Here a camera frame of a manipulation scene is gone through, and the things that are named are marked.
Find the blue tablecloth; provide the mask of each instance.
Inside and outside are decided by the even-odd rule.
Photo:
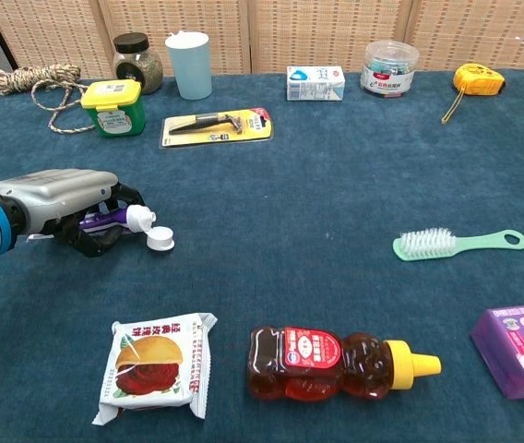
[[[286,102],[277,75],[214,78],[187,102],[166,80],[133,138],[56,135],[28,94],[0,97],[0,180],[112,171],[176,239],[170,254],[134,235],[100,258],[51,241],[0,257],[0,441],[524,441],[524,401],[502,396],[469,337],[486,308],[524,304],[524,251],[405,263],[391,250],[428,227],[524,233],[524,71],[503,74],[501,96],[466,97],[446,126],[452,72],[418,73],[398,100],[350,74],[343,102]],[[158,149],[165,117],[258,106],[270,141]],[[88,121],[76,109],[57,125]],[[91,425],[111,324],[190,312],[219,318],[207,419],[182,407]],[[245,365],[260,325],[403,339],[443,373],[377,402],[256,401]]]

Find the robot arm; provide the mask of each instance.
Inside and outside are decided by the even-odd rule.
[[[52,169],[0,182],[0,254],[14,247],[21,234],[52,234],[87,257],[110,249],[122,233],[113,226],[105,235],[92,236],[79,229],[88,211],[119,201],[144,205],[133,188],[112,173],[78,169]]]

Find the rattan panel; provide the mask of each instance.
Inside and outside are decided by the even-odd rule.
[[[524,0],[416,0],[411,15],[422,69],[524,68]]]
[[[401,40],[411,0],[251,0],[254,72],[286,66],[342,66],[360,71],[365,46]]]
[[[173,74],[165,39],[178,30],[209,36],[213,74],[250,72],[246,0],[101,0],[111,38],[145,32],[161,56],[166,75]]]
[[[90,0],[0,0],[0,30],[19,66],[70,63],[83,78],[111,78],[112,52],[96,11]]]

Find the green container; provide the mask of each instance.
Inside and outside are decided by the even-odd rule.
[[[81,106],[103,137],[136,136],[145,127],[141,84],[134,80],[94,82]]]

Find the yellow tape measure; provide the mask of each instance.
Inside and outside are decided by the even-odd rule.
[[[463,95],[496,95],[502,92],[506,80],[501,74],[477,63],[467,63],[455,72],[453,84],[458,96],[442,118],[445,124],[461,103]]]

